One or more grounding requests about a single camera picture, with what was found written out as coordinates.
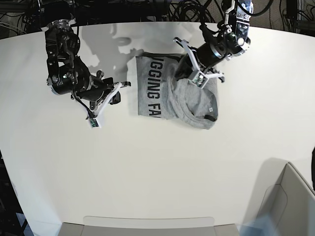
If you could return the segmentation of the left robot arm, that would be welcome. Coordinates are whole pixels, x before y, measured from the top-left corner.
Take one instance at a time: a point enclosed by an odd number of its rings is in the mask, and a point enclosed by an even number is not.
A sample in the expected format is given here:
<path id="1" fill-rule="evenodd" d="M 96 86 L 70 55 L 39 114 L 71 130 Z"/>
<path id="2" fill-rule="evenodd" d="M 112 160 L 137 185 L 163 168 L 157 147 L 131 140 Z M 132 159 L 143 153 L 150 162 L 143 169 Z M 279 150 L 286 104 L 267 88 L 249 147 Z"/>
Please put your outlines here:
<path id="1" fill-rule="evenodd" d="M 218 30 L 210 30 L 203 18 L 199 29 L 205 43 L 198 48 L 192 47 L 186 40 L 178 37 L 174 41 L 186 52 L 179 62 L 175 79 L 188 79 L 199 88 L 212 78 L 225 81 L 223 72 L 215 69 L 225 59 L 242 55 L 248 49 L 251 40 L 248 37 L 253 3 L 250 0 L 224 0 L 224 19 L 218 23 Z"/>

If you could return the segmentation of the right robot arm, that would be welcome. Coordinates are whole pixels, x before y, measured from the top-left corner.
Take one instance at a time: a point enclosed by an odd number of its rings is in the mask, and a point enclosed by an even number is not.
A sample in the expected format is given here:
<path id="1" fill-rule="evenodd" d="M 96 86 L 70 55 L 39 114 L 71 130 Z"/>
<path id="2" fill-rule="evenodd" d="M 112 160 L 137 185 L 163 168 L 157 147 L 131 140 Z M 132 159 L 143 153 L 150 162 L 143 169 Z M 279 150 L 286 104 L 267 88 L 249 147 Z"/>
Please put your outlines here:
<path id="1" fill-rule="evenodd" d="M 95 119 L 106 103 L 120 103 L 120 88 L 130 82 L 118 83 L 104 77 L 99 70 L 91 74 L 78 56 L 81 42 L 79 33 L 71 27 L 71 10 L 64 0 L 50 2 L 44 7 L 47 21 L 45 45 L 47 53 L 47 85 L 57 95 L 70 94 L 87 112 L 88 119 Z"/>

